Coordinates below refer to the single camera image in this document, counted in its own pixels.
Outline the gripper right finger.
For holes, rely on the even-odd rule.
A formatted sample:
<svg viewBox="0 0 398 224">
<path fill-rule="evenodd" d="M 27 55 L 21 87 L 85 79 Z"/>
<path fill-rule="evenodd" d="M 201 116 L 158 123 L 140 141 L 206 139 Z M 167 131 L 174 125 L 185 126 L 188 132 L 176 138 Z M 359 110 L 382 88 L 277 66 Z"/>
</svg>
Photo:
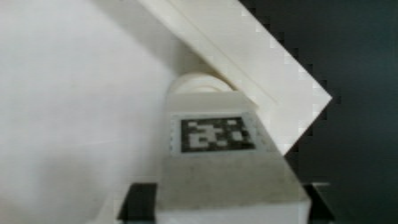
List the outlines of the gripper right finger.
<svg viewBox="0 0 398 224">
<path fill-rule="evenodd" d="M 311 198 L 311 210 L 307 224 L 336 224 L 336 217 L 313 184 L 304 184 L 304 190 Z"/>
</svg>

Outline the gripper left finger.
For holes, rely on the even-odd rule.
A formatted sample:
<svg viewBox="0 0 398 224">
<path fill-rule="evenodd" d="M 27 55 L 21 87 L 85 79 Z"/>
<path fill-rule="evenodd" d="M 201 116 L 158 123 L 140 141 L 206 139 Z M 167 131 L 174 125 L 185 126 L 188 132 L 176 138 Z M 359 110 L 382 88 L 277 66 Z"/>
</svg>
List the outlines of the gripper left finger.
<svg viewBox="0 0 398 224">
<path fill-rule="evenodd" d="M 117 215 L 121 224 L 155 224 L 156 184 L 133 183 Z"/>
</svg>

